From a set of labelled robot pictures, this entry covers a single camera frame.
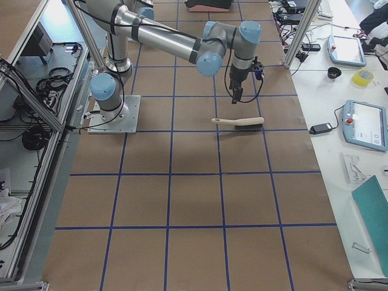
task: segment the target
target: electronic device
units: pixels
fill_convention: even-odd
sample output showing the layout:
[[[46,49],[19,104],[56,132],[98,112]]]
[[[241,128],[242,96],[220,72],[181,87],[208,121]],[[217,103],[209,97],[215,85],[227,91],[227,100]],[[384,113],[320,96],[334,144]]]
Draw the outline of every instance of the electronic device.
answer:
[[[305,52],[318,52],[321,50],[319,44],[302,44],[302,50]]]
[[[296,25],[299,24],[302,20],[302,14],[285,14],[280,13],[276,14],[276,20],[281,23],[281,25]]]
[[[51,54],[52,47],[53,41],[39,22],[28,39],[21,56],[38,56],[42,59],[43,56]]]
[[[366,59],[358,38],[330,35],[327,39],[327,50],[334,64],[366,66]]]
[[[388,151],[386,109],[366,102],[346,101],[343,133],[347,142],[382,152]]]
[[[280,3],[283,5],[283,8],[286,10],[287,14],[303,13],[307,7],[308,2],[308,0],[280,0]]]

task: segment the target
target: brown paper floor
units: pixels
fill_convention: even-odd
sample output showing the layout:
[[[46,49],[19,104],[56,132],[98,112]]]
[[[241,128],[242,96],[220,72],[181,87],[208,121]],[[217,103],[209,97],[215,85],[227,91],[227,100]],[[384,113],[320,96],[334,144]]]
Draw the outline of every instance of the brown paper floor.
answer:
[[[263,27],[258,102],[231,105],[223,73],[131,44],[142,95],[135,135],[82,134],[43,279],[53,291],[342,291],[351,279],[268,4],[156,18],[201,35],[207,20]],[[246,98],[258,88],[250,76]],[[262,131],[213,117],[261,115]]]

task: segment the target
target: black power adapter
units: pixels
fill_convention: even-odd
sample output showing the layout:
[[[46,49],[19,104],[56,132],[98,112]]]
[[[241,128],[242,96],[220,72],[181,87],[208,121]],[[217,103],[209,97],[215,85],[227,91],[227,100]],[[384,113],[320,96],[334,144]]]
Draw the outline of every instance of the black power adapter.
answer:
[[[331,132],[334,128],[330,123],[322,123],[318,125],[311,126],[309,130],[309,134],[311,135],[319,135],[325,132]]]

